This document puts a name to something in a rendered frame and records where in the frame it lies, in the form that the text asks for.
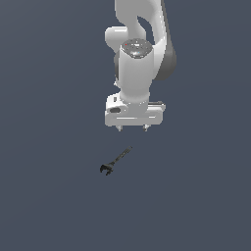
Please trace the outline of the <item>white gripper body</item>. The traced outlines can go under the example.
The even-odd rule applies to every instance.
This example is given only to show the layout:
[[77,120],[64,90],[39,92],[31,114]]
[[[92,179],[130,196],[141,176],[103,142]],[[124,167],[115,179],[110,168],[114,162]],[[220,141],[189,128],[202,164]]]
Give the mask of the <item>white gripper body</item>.
[[159,125],[163,120],[166,104],[162,101],[127,103],[119,93],[107,97],[105,110],[106,126],[143,126]]

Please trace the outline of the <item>small black wrench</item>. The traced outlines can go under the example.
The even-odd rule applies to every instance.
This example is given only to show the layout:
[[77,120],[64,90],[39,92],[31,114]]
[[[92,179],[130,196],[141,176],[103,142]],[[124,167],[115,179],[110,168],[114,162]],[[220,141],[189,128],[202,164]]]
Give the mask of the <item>small black wrench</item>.
[[126,150],[124,150],[114,161],[110,162],[109,164],[103,164],[100,167],[100,173],[106,171],[106,176],[112,173],[113,166],[122,158],[124,157],[130,150],[132,149],[131,146],[128,146]]

